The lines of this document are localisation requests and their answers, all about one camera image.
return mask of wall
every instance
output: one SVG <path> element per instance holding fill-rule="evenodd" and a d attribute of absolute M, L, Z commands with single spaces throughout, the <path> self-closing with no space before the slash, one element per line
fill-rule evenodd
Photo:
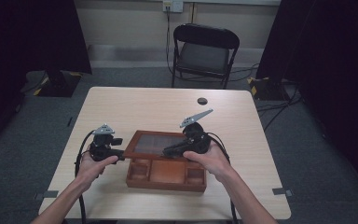
<path fill-rule="evenodd" d="M 186 22 L 228 28 L 240 38 L 238 58 L 257 63 L 278 9 L 272 5 L 184 2 L 183 13 L 171 13 L 171 39 L 174 27 Z M 161 1 L 76 1 L 76 7 L 88 45 L 165 49 L 168 19 Z"/>

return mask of person's left hand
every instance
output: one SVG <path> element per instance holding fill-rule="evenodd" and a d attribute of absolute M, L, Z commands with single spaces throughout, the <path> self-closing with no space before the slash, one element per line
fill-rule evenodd
<path fill-rule="evenodd" d="M 95 178 L 103 173 L 105 166 L 117 160 L 117 156 L 111 156 L 103 161 L 95 161 L 92 159 L 90 153 L 86 151 L 81 160 L 79 172 L 76 177 L 76 179 L 84 184 L 84 191 L 88 190 Z"/>

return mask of forearm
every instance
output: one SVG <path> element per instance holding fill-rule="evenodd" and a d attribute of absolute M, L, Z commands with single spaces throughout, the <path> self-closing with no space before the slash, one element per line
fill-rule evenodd
<path fill-rule="evenodd" d="M 243 223 L 277 223 L 234 169 L 230 168 L 226 175 L 219 179 L 236 206 Z"/>
<path fill-rule="evenodd" d="M 80 195 L 87 189 L 78 179 L 75 179 L 60 194 L 60 196 L 43 211 L 32 223 L 58 223 L 61 224 Z"/>

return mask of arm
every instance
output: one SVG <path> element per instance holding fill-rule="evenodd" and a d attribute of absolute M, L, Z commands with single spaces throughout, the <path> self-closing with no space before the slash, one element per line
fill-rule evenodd
<path fill-rule="evenodd" d="M 115 161 L 117 161 L 117 156 L 109 157 L 104 161 L 94 161 L 90 153 L 86 152 L 82 158 L 77 177 L 32 223 L 61 224 L 80 195 L 91 187 L 92 181 L 103 173 L 105 166 Z"/>
<path fill-rule="evenodd" d="M 201 163 L 223 184 L 244 223 L 277 223 L 257 200 L 240 175 L 228 163 L 215 142 L 210 144 L 209 150 L 205 154 L 186 151 L 183 155 L 192 161 Z"/>

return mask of gray carpet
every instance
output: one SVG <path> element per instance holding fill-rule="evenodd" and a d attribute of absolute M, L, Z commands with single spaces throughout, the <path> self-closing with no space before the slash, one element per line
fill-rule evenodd
<path fill-rule="evenodd" d="M 231 79 L 247 74 L 235 73 Z M 24 89 L 32 87 L 42 75 L 28 74 L 29 83 Z M 34 195 L 47 190 L 93 86 L 169 88 L 171 75 L 167 68 L 98 68 L 93 69 L 92 76 L 81 78 L 72 98 L 34 97 L 29 91 L 21 111 L 0 133 L 0 223 L 29 223 L 37 216 L 41 201 L 36 201 Z M 221 86 L 218 82 L 177 80 L 176 88 Z M 229 82 L 227 88 L 249 90 L 245 79 Z M 289 94 L 294 93 L 293 88 L 287 87 Z M 257 106 L 279 103 L 255 101 Z M 263 125 L 278 111 L 260 112 Z M 323 138 L 317 119 L 304 103 L 286 108 L 268 126 L 266 136 L 282 184 L 294 193 L 288 197 L 292 217 L 280 223 L 358 223 L 358 175 Z"/>

